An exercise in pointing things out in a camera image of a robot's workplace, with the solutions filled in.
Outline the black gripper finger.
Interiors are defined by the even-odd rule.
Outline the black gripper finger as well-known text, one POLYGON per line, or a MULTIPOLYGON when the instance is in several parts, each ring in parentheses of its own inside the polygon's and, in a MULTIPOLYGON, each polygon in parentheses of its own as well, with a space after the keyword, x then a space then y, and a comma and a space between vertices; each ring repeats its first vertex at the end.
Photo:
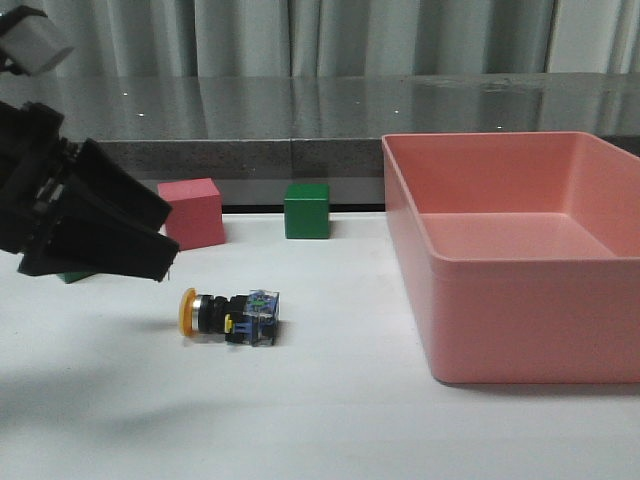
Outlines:
POLYGON ((80 185, 67 187, 55 205, 44 243, 44 272, 93 272, 161 281, 179 251, 160 233, 171 207, 157 196, 137 218, 80 185))
POLYGON ((67 152, 67 169, 80 198, 68 224, 84 233, 157 234, 169 204, 136 181, 94 140, 67 152))

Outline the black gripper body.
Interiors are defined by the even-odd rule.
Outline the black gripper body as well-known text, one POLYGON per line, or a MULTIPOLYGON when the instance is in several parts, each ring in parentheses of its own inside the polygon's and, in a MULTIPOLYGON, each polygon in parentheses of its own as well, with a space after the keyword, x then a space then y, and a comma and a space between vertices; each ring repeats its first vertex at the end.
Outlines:
POLYGON ((21 254, 18 271, 31 276, 47 275, 44 243, 78 145, 60 135, 63 120, 42 103, 1 104, 1 249, 21 254))

